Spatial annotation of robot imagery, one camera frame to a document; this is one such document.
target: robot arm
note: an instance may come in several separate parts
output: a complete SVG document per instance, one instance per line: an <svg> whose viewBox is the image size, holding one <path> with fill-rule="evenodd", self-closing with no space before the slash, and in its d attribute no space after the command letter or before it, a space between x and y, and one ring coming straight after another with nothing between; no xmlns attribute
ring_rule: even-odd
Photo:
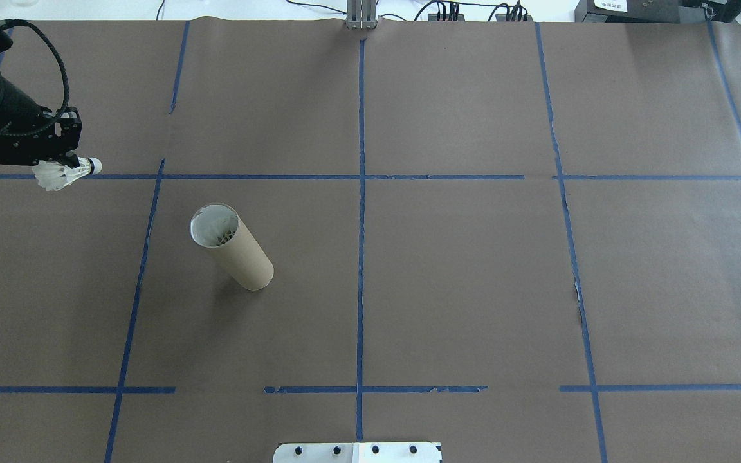
<svg viewBox="0 0 741 463"><path fill-rule="evenodd" d="M68 77L62 59L36 26L22 20L0 21L0 53L12 46L5 30L14 26L29 27L50 48L62 73L64 102L54 114L36 104L0 72L0 164L37 166L40 161L46 161L79 167L79 158L73 150L79 144L82 120L79 111L68 106Z"/></svg>

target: black cable on table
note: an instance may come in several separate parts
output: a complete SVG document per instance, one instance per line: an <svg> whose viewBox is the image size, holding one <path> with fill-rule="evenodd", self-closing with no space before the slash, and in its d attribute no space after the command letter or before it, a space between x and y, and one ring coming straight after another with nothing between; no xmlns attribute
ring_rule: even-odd
<svg viewBox="0 0 741 463"><path fill-rule="evenodd" d="M488 17L488 22L490 23L491 19L493 19L493 15L497 14L497 10L499 8L505 8L505 17L507 15L511 14L511 5L508 5L507 3L500 3L497 6L494 6L493 11L491 11L491 15Z"/></svg>
<svg viewBox="0 0 741 463"><path fill-rule="evenodd" d="M335 9L335 8L331 8L331 6L326 6L326 5L317 5L317 4L315 4L315 3L301 3L301 2L294 2L294 0L285 0L285 2L287 2L287 3L291 3L291 4L293 4L293 5L299 5L299 6L315 6L315 8L324 8L324 9L326 9L326 10L330 10L330 11L332 11L332 12L337 12L337 13L341 13L341 14L347 15L347 12L344 12L344 11L342 11L342 10L338 10L338 9Z"/></svg>
<svg viewBox="0 0 741 463"><path fill-rule="evenodd" d="M156 20L159 21L159 13L162 12L162 8L165 7L165 0L162 0L162 3L159 5L159 9L156 10Z"/></svg>
<svg viewBox="0 0 741 463"><path fill-rule="evenodd" d="M426 10L430 5L433 3L436 3L436 17L439 17L439 6L442 6L442 15L443 17L447 15L447 10L445 10L444 2L440 2L440 0L430 0L430 2L425 3L423 7L419 10L417 15L414 17L414 21L419 21L419 15L423 14L424 10Z"/></svg>
<svg viewBox="0 0 741 463"><path fill-rule="evenodd" d="M400 17L400 15L394 15L394 13L385 13L383 15L379 15L379 17L397 17L400 18L402 21L408 21L406 18Z"/></svg>

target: table surface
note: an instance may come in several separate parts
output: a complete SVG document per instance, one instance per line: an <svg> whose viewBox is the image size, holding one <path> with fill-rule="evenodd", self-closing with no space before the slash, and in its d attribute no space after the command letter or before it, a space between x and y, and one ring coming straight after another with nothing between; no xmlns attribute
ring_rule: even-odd
<svg viewBox="0 0 741 463"><path fill-rule="evenodd" d="M105 169L0 167L0 461L741 461L741 26L39 26Z"/></svg>

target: black cable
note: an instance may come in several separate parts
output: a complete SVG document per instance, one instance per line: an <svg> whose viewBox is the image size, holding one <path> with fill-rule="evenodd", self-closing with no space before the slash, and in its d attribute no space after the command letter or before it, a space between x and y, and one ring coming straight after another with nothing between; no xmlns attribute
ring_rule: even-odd
<svg viewBox="0 0 741 463"><path fill-rule="evenodd" d="M497 14L497 10L499 8L503 8L503 7L506 10L505 11L505 17L507 17L507 15L511 14L511 5L508 5L507 3L500 3L497 6L494 6L493 11L491 11L491 15L489 15L489 17L488 17L488 22L489 23L490 23L491 19L493 19L493 15Z"/></svg>
<svg viewBox="0 0 741 463"><path fill-rule="evenodd" d="M414 21L419 21L419 15L423 14L424 10L426 10L432 3L436 3L436 17L439 17L439 6L442 6L442 15L445 15L445 9L444 9L444 2L440 2L440 0L430 0L430 2L425 3L423 7L419 10L417 15L414 17Z"/></svg>
<svg viewBox="0 0 741 463"><path fill-rule="evenodd" d="M68 71L65 70L64 62L62 62L62 57L59 56L58 51L56 51L56 47L54 47L53 44L50 43L50 39L48 39L48 36L43 34L41 30L38 29L38 27L36 27L34 24L29 23L28 21L25 21L23 19L6 19L4 26L0 26L0 30L11 29L15 26L27 27L28 29L33 30L33 32L35 32L36 35L38 35L39 38L42 39L44 44L47 45L48 49L50 49L50 53L53 53L53 58L56 58L56 63L59 65L59 73L62 74L62 92L64 92L64 96L62 97L62 107L60 107L59 110L56 111L56 115L50 118L50 120L44 123L44 125L42 125L38 129L33 129L30 132L24 132L23 134L8 134L7 132L0 132L0 137L6 138L32 137L33 135L41 134L41 132L49 129L53 126L54 123L58 122L58 120L62 118L62 114L64 114L65 108L68 107L68 102L70 101Z"/></svg>
<svg viewBox="0 0 741 463"><path fill-rule="evenodd" d="M287 3L291 3L291 4L293 4L293 5L299 5L299 6L315 6L315 8L324 8L324 9L326 9L326 10L330 10L330 11L332 11L332 12L338 12L338 13L342 13L342 14L344 14L344 15L347 15L347 12L344 12L344 11L342 11L342 10L338 10L338 9L335 9L335 8L330 8L330 6L317 5L317 4L315 4L315 3L301 3L301 2L293 2L293 0L285 0L285 2L287 2Z"/></svg>
<svg viewBox="0 0 741 463"><path fill-rule="evenodd" d="M162 3L159 5L159 9L156 10L156 20L157 21L159 21L159 13L162 12L162 8L164 8L164 7L165 7L165 0L162 0Z"/></svg>
<svg viewBox="0 0 741 463"><path fill-rule="evenodd" d="M394 15L394 13L385 13L383 15L379 15L379 17L397 17L400 18L402 21L407 21L406 18L400 17L400 15Z"/></svg>

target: white feathers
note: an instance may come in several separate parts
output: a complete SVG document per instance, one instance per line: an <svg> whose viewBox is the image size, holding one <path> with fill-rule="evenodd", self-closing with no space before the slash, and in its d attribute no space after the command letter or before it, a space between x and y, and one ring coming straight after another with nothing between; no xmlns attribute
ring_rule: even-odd
<svg viewBox="0 0 741 463"><path fill-rule="evenodd" d="M33 175L39 181L40 187L47 191L59 191L76 179L97 174L101 170L102 163L98 159L79 158L79 167L73 169L62 166L59 162L39 161L38 166L33 167Z"/></svg>

